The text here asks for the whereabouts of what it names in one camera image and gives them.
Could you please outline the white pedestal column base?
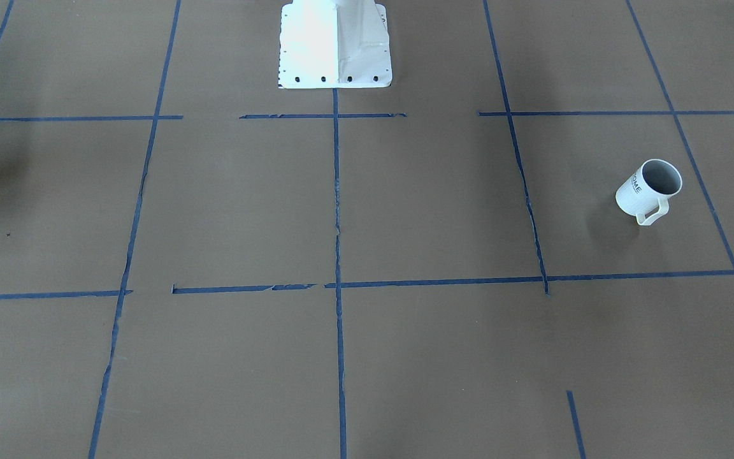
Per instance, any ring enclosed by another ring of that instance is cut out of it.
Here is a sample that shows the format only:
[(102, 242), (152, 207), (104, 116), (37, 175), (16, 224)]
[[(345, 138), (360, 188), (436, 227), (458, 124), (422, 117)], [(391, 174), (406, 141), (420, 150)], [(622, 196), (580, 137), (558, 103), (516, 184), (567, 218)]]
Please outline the white pedestal column base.
[(375, 1), (287, 3), (279, 42), (279, 88), (385, 88), (393, 81), (387, 9)]

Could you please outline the white ribbed mug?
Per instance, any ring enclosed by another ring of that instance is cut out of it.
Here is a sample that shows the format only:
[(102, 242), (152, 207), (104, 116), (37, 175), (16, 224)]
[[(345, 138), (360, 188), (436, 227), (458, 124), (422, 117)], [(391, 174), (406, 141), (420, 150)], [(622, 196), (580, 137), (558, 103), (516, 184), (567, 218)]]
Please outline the white ribbed mug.
[(649, 159), (615, 192), (621, 212), (635, 218), (638, 226), (652, 226), (670, 211), (670, 198), (682, 191), (684, 180), (676, 166), (662, 159)]

